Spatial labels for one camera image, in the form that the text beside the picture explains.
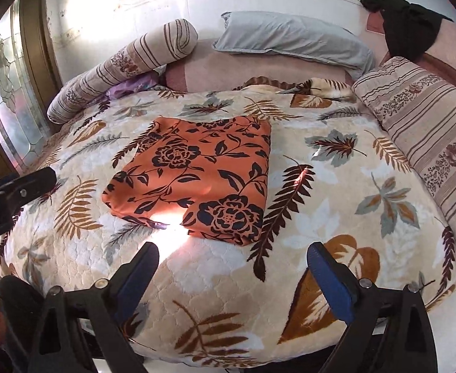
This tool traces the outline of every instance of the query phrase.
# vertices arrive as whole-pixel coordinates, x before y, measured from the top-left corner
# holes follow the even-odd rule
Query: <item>stained glass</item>
[[[23,173],[41,154],[51,132],[23,61],[18,0],[0,20],[0,144]]]

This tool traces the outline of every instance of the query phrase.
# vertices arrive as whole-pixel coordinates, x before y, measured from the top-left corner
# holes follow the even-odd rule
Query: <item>bedspread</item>
[[[270,90],[148,91],[85,109],[45,161],[55,189],[26,205],[2,242],[10,272],[43,293],[88,288],[154,242],[159,268],[123,334],[139,354],[192,366],[257,366],[338,341],[345,324],[306,268],[314,241],[358,278],[397,289],[415,281],[429,308],[451,293],[453,234],[369,110]],[[147,144],[153,119],[238,115],[272,125],[259,241],[235,246],[110,214],[100,196]]]

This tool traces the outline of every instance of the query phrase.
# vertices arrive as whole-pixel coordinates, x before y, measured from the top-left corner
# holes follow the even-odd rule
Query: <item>cylindrical pillow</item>
[[[50,104],[48,119],[53,123],[66,123],[110,87],[189,55],[197,39],[195,28],[184,19],[154,29],[69,81]]]

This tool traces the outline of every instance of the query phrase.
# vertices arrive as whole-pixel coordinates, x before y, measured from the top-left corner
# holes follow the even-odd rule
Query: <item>pink fabric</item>
[[[264,76],[287,83],[305,82],[311,77],[351,82],[339,66],[307,62],[281,54],[230,54],[212,48],[214,39],[199,41],[186,58],[168,64],[167,86],[175,91],[228,91],[253,77]]]
[[[380,18],[376,14],[369,13],[366,9],[361,8],[360,21],[363,25],[363,30],[358,35],[358,38],[368,46],[375,54],[375,64],[379,66],[385,54],[388,52],[387,43],[385,42],[385,36],[383,35],[383,18],[378,13]]]

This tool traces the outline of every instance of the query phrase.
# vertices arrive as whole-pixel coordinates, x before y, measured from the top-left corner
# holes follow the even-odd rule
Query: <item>orange floral cloth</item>
[[[193,123],[157,118],[102,200],[113,215],[237,245],[259,239],[271,125],[252,116]]]

